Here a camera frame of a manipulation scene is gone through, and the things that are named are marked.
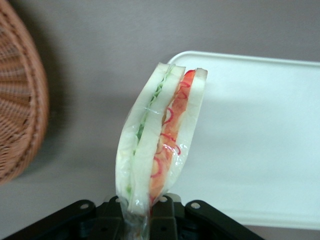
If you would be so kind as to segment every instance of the wicker basket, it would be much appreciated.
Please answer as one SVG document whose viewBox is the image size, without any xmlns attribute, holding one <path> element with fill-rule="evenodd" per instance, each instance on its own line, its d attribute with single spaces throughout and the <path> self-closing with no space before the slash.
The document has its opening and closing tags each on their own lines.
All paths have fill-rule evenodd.
<svg viewBox="0 0 320 240">
<path fill-rule="evenodd" d="M 0 0 L 0 184 L 35 157 L 48 124 L 48 102 L 35 45 L 9 3 Z"/>
</svg>

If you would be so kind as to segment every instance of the white plastic tray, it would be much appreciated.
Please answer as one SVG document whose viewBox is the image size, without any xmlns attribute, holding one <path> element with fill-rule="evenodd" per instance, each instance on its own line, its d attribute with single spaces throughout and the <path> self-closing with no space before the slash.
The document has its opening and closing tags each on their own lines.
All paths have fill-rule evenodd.
<svg viewBox="0 0 320 240">
<path fill-rule="evenodd" d="M 169 63 L 208 70 L 171 192 L 245 225 L 320 230 L 320 63 L 196 51 Z"/>
</svg>

